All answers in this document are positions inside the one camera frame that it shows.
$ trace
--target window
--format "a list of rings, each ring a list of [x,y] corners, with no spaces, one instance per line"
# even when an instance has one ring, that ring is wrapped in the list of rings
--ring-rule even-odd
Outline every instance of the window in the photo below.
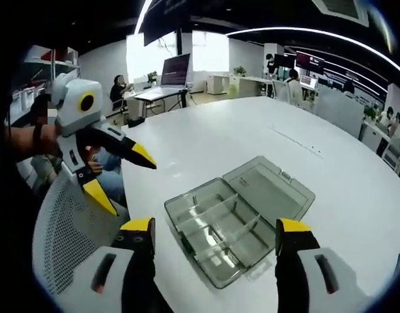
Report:
[[[229,39],[223,34],[193,31],[193,70],[229,71]]]
[[[167,34],[146,47],[143,46],[143,34],[126,37],[126,64],[129,82],[132,83],[136,78],[141,78],[154,71],[161,75],[164,60],[176,55],[175,33]]]

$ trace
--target white round table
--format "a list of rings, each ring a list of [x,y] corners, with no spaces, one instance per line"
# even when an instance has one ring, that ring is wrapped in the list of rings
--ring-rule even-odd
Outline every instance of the white round table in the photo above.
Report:
[[[124,161],[131,217],[156,219],[155,282],[174,312],[277,312],[271,268],[218,290],[206,286],[178,246],[164,202],[263,155],[316,194],[303,217],[319,244],[375,295],[400,253],[400,180],[351,135],[304,110],[266,97],[241,98],[148,118],[125,133],[157,161],[156,171]]]

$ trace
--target potted plant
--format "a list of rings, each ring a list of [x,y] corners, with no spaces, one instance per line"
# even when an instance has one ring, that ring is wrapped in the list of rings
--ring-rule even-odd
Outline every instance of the potted plant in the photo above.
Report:
[[[243,76],[243,77],[245,77],[246,69],[245,69],[244,67],[242,67],[242,66],[240,66],[240,67],[235,67],[235,68],[233,69],[233,72],[234,72],[235,75],[237,75],[237,76]]]
[[[158,74],[156,73],[156,71],[148,73],[148,82],[149,83],[156,82],[157,77],[158,77]]]
[[[364,114],[366,117],[369,117],[372,121],[375,120],[375,117],[377,116],[375,114],[375,110],[371,106],[366,106],[364,109]]]

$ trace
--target yellow circle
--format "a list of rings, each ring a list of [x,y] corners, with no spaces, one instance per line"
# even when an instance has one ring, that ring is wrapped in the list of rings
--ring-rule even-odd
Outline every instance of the yellow circle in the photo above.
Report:
[[[94,104],[94,93],[84,93],[78,101],[78,111],[87,112],[93,107],[93,104]]]

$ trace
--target jeans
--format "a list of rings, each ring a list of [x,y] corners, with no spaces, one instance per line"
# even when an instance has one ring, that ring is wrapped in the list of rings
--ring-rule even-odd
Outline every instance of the jeans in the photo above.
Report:
[[[121,158],[108,153],[104,148],[94,155],[95,159],[102,165],[102,173],[97,176],[97,180],[102,186],[106,195],[123,207],[126,204],[124,186],[122,178]]]

